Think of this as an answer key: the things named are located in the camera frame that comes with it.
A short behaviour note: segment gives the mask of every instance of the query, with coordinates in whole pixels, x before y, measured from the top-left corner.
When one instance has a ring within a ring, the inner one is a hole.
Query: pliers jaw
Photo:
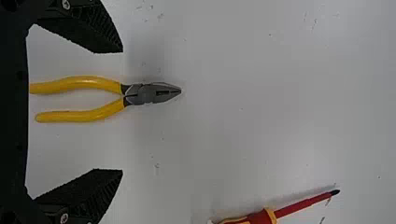
[[[134,84],[125,92],[129,105],[158,104],[181,94],[181,88],[164,82]]]

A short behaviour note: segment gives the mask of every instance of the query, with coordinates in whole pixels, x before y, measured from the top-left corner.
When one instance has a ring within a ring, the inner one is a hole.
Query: screwdriver tip
[[[332,196],[334,196],[334,195],[339,194],[340,191],[341,191],[341,190],[339,190],[339,189],[335,189],[335,190],[333,190],[332,192],[330,192],[330,194],[331,194]]]

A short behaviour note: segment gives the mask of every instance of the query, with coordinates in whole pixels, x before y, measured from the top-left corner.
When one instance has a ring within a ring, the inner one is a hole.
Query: screw
[[[66,223],[68,219],[69,219],[69,215],[67,213],[63,214],[61,216],[61,224]]]
[[[70,3],[67,0],[62,0],[62,6],[64,9],[69,10],[70,9]]]

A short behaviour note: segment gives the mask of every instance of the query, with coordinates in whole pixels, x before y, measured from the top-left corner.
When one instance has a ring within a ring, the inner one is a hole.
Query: white table
[[[34,27],[31,82],[97,75],[166,81],[184,94],[90,124],[52,109],[118,96],[30,97],[27,187],[37,196],[91,168],[124,178],[101,223],[203,224],[331,189],[282,224],[392,223],[396,76],[392,1],[104,0],[123,54],[94,55]]]

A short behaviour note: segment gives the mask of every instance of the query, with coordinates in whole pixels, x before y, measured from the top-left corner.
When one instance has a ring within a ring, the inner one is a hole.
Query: metal jaw
[[[181,88],[164,82],[134,84],[125,92],[131,105],[158,104],[181,94]]]

